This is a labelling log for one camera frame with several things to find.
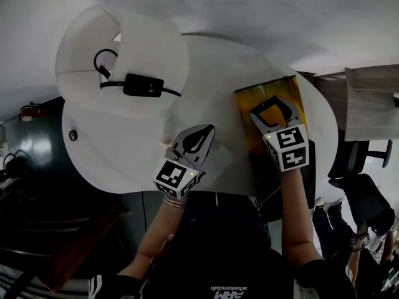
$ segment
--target shoe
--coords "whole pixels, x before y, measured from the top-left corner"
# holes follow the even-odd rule
[[[314,210],[322,209],[324,207],[324,199],[322,197],[318,198],[314,204]]]
[[[338,205],[344,205],[345,204],[345,202],[346,202],[346,198],[345,197],[341,197],[336,203],[335,203],[335,205],[336,206],[338,206]]]

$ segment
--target black chair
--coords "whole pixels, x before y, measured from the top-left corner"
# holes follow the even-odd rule
[[[358,226],[366,222],[377,235],[383,235],[392,227],[395,212],[371,177],[359,173],[363,171],[367,156],[384,159],[383,167],[386,167],[392,140],[388,141],[386,152],[377,152],[368,150],[368,141],[346,142],[344,138],[345,132],[339,130],[338,150],[329,173],[329,183],[344,190],[353,220]]]

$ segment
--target white round table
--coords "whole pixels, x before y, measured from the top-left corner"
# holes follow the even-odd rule
[[[182,97],[150,118],[125,118],[65,103],[62,131],[68,154],[79,173],[103,191],[124,194],[154,191],[154,169],[165,155],[162,141],[200,124],[216,128],[204,163],[206,175],[196,190],[255,196],[246,137],[234,91],[297,75],[309,139],[315,143],[316,190],[327,174],[338,145],[337,123],[325,98],[289,67],[269,61],[258,50],[222,39],[184,36],[190,72]],[[76,130],[76,141],[69,131]]]

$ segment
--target white lamp shade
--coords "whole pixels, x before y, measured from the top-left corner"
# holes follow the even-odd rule
[[[90,7],[68,27],[55,69],[60,93],[68,102],[93,110],[131,118],[156,115],[177,96],[163,92],[160,98],[131,97],[123,94],[123,87],[100,89],[94,57],[102,49],[118,54],[110,81],[125,81],[127,74],[144,75],[162,79],[165,88],[181,93],[190,67],[187,46],[162,22],[122,9],[112,12]],[[114,40],[119,33],[120,43]]]

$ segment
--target bracelet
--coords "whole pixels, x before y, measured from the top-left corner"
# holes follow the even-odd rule
[[[168,196],[165,195],[163,198],[163,202],[169,206],[176,207],[176,208],[184,208],[186,205],[182,202],[175,202],[172,201]]]

